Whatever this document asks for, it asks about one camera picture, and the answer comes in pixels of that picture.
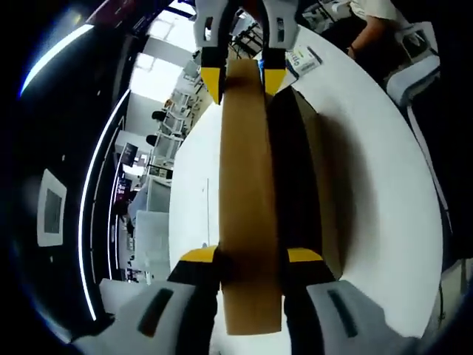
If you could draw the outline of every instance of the person's arm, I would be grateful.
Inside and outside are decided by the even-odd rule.
[[[382,37],[384,32],[391,26],[389,20],[367,16],[367,26],[360,32],[355,41],[352,42],[348,49],[348,55],[352,58],[356,56],[356,52],[364,49],[368,44],[376,42]]]

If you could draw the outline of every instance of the person's hand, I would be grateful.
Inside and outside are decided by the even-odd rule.
[[[355,60],[355,51],[352,47],[347,48],[347,54],[351,59]]]

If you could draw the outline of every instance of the round white table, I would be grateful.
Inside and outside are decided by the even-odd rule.
[[[350,187],[352,244],[341,279],[380,305],[399,334],[421,337],[442,264],[440,212],[424,156],[398,109],[362,68],[305,28],[296,44],[310,45],[323,63],[293,88],[343,127],[356,148],[350,156],[353,171],[359,172]],[[189,249],[219,240],[221,117],[222,107],[212,104],[176,155],[169,209],[171,269]],[[288,335],[281,334],[274,350],[286,354],[287,341]]]

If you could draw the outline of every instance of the desk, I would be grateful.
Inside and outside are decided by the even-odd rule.
[[[352,149],[352,244],[342,275],[403,336],[421,337],[440,282],[442,228],[422,152],[384,91],[342,51],[300,28],[323,64],[293,87],[340,126]],[[171,269],[202,241],[218,243],[222,107],[211,105],[176,155],[170,200]]]

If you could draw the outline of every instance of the white table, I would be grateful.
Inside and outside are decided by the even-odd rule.
[[[438,200],[424,156],[400,112],[362,68],[305,28],[297,43],[310,45],[323,64],[293,87],[342,126],[357,149],[351,157],[359,172],[351,186],[353,244],[342,279],[378,303],[398,333],[421,337],[442,263]],[[221,114],[222,107],[210,106],[176,155],[171,269],[189,249],[218,243]],[[271,342],[280,354],[278,342]],[[281,335],[281,348],[286,342]]]

